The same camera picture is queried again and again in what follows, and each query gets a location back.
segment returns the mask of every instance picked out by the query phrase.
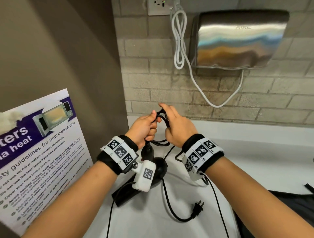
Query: microwave image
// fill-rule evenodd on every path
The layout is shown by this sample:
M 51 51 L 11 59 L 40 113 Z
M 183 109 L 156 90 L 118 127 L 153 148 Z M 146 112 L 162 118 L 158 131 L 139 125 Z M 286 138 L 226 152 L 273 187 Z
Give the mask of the microwave image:
M 73 116 L 69 102 L 60 104 L 42 114 L 33 117 L 33 120 L 42 136 L 48 134 L 53 128 Z

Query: black bag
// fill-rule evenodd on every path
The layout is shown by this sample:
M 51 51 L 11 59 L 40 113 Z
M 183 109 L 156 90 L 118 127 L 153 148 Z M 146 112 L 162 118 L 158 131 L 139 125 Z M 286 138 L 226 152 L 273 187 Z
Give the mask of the black bag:
M 314 188 L 310 185 L 305 185 L 312 193 L 314 193 Z M 284 204 L 294 210 L 299 216 L 301 216 L 305 221 L 314 227 L 314 195 L 313 194 L 293 194 L 286 192 L 276 192 L 270 191 Z M 249 230 L 242 223 L 238 215 L 234 212 L 235 219 L 238 225 L 238 229 L 242 238 L 254 238 L 254 236 L 249 232 Z

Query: tape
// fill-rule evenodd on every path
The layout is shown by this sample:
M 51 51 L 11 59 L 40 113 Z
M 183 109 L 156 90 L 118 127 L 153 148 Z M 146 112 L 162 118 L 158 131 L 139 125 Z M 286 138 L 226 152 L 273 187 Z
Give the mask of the tape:
M 7 133 L 16 127 L 16 121 L 22 120 L 23 113 L 18 111 L 0 112 L 0 135 Z

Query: wall outlet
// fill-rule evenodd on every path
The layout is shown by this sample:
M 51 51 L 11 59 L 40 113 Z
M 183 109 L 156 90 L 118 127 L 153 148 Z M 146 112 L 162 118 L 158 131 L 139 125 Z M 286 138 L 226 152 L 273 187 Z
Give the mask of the wall outlet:
M 149 16 L 170 15 L 173 0 L 147 0 Z

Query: coiled white cord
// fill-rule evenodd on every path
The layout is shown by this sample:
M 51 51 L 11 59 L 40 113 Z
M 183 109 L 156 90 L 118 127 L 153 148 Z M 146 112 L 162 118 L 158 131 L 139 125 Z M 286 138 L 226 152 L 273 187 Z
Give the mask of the coiled white cord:
M 178 16 L 179 14 L 182 14 L 181 22 L 179 21 L 179 16 Z M 181 5 L 177 4 L 172 8 L 172 10 L 170 12 L 170 20 L 171 20 L 172 32 L 173 32 L 173 35 L 174 35 L 175 41 L 176 41 L 176 50 L 175 50 L 175 55 L 174 55 L 175 67 L 177 69 L 182 69 L 184 66 L 184 63 L 186 61 L 187 65 L 189 66 L 189 69 L 190 69 L 191 79 L 192 79 L 194 85 L 196 86 L 196 88 L 198 89 L 198 91 L 202 94 L 203 98 L 206 100 L 206 102 L 215 108 L 219 108 L 219 107 L 226 105 L 226 103 L 229 102 L 229 100 L 240 90 L 240 88 L 242 86 L 243 70 L 241 72 L 241 78 L 240 78 L 239 86 L 235 90 L 235 92 L 233 94 L 231 94 L 231 96 L 223 104 L 221 104 L 221 105 L 212 104 L 207 99 L 207 97 L 205 96 L 203 91 L 200 89 L 200 87 L 197 85 L 197 83 L 195 82 L 195 79 L 193 77 L 192 67 L 191 67 L 189 59 L 187 57 L 187 48 L 186 48 L 186 45 L 185 45 L 185 42 L 183 39 L 184 34 L 185 34 L 185 30 L 187 28 L 187 14 L 185 13 L 185 11 L 183 10 L 183 7 Z

